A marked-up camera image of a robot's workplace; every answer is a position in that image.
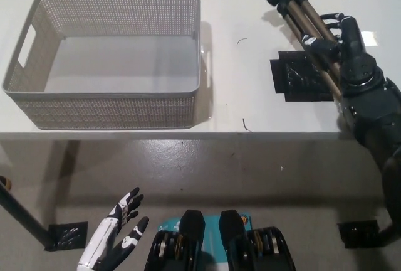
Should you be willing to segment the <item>black and white right hand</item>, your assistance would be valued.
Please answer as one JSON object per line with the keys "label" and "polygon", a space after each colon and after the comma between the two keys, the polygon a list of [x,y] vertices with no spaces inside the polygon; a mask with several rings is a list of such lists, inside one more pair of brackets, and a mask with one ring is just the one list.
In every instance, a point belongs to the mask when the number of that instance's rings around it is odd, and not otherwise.
{"label": "black and white right hand", "polygon": [[339,29],[340,34],[334,36],[330,41],[327,37],[317,38],[308,34],[303,34],[301,44],[310,53],[320,56],[327,56],[340,61],[353,59],[366,52],[362,34],[356,19],[343,13],[329,13],[320,16],[324,20],[336,20],[333,23],[323,23],[330,33],[331,29]]}

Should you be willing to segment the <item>white and black left hand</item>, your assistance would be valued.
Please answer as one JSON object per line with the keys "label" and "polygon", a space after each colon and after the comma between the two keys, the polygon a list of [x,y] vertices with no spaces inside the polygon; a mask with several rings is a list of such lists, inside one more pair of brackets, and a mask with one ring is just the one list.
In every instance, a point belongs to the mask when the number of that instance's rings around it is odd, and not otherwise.
{"label": "white and black left hand", "polygon": [[135,187],[125,194],[102,219],[78,261],[77,270],[116,270],[128,258],[143,237],[149,217],[142,217],[118,244],[115,240],[122,228],[138,216],[144,195]]}

